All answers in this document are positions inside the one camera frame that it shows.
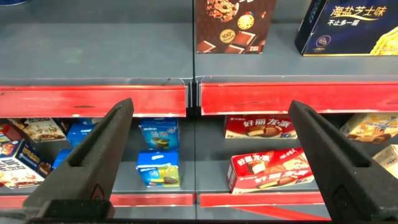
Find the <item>red orion choco pie box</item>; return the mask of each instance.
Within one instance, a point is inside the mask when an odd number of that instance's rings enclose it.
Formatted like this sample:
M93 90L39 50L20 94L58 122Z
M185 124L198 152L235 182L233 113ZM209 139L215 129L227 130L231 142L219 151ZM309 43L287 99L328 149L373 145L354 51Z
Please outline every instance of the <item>red orion choco pie box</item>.
M232 194L308 183L314 179L301 147L233 156L227 176Z
M225 138L296 139L292 120L286 114L230 115Z

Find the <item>snack box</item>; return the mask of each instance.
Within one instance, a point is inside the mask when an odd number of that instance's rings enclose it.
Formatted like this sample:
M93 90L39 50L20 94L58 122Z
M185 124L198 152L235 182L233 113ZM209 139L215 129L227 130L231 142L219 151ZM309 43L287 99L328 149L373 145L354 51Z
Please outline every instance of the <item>snack box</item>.
M77 120L80 124L96 125L101 119L102 118L78 118Z
M225 138L296 139L297 135L286 114L230 115L225 120Z
M178 118L144 118L140 128L149 149L178 149Z
M52 171L24 140L0 142L0 183L10 189L39 185Z
M66 140L70 127L69 119L11 118L9 121L35 142Z
M57 168L72 152L73 149L61 149L58 153L57 157L55 158L54 165L52 166L53 169Z
M262 53L276 0L195 2L197 53Z
M295 45L304 56L398 55L397 0L312 0Z
M178 151L141 151L138 154L137 170L148 187L177 187Z
M302 148L233 156L227 177L232 194L308 183L314 179Z
M0 142L20 140L23 137L10 124L0 124Z
M351 117L340 131L349 139L384 143L398 133L398 113L362 113Z
M75 148L79 143L93 130L95 125L93 124L72 124L70 127L67 139Z
M398 178L398 145L389 145L373 156L390 174Z

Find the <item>metal shelf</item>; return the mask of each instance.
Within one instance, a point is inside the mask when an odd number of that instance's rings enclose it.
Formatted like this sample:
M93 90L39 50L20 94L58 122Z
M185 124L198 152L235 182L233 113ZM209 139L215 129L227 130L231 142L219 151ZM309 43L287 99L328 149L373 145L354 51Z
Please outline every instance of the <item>metal shelf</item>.
M180 119L180 164L178 169L180 171L182 184L180 187L164 188L146 187L141 180L138 171L136 170L138 152L140 150L147 149L138 124L138 120L136 119L134 119L131 124L127 148L124 151L122 162L119 165L118 174L113 187L114 197L111 200L114 202L114 204L116 202L116 206L139 205L137 202L129 201L129 198L136 198L137 200L140 200L142 205L154 206L156 204L153 203L159 203L159 205L165 206L165 204L167 205L167 202L165 201L170 201L172 205L175 205L176 202L178 202L179 205L193 205L193 194L195 192L195 149L194 145L192 144L195 137L194 124L185 119ZM52 142L50 145L48 143L46 144L45 150L47 151L47 157L55 159L54 157L57 155L57 151L59 151L61 148L65 148L66 146L65 142L60 142L58 147L56 145L56 142ZM1 187L0 208L2 208L2 205L7 207L7 202L10 202L10 200L14 199L20 201L17 203L18 206L22 203L26 195L29 195L34 189L35 187L28 187L11 190L7 187ZM146 201L140 195L147 195L149 199ZM177 197L178 199L171 200L168 197Z

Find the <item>choco pie box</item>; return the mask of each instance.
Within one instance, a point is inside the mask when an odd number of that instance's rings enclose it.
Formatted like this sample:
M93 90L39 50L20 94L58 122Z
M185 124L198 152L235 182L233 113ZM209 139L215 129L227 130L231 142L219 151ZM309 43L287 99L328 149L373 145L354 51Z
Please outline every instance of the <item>choco pie box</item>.
M276 0L196 0L197 53L261 54Z
M232 194L308 183L314 179L302 148L233 156L227 178Z
M296 139L297 135L286 114L230 115L225 120L225 138Z

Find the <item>cookie box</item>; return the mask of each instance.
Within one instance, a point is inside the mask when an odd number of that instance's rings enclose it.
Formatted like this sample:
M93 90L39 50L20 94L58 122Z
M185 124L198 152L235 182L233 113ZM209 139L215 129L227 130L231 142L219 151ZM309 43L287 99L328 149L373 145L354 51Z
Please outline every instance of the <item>cookie box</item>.
M225 120L225 138L296 139L297 135L286 114L230 115Z
M144 118L140 128L149 149L178 149L178 118Z
M383 166L390 174L398 178L398 145L389 145L373 156L373 159Z
M302 148L233 156L227 178L232 194L308 183L314 179Z
M0 124L0 142L22 139L21 134L10 124Z
M180 185L177 150L141 151L136 168L148 187Z
M197 53L261 54L276 0L196 0Z
M10 189L42 183L52 171L24 140L0 142L0 183Z
M349 139L384 143L398 134L398 113L362 113L351 117L341 127Z
M66 140L70 127L69 119L11 118L9 121L35 142Z

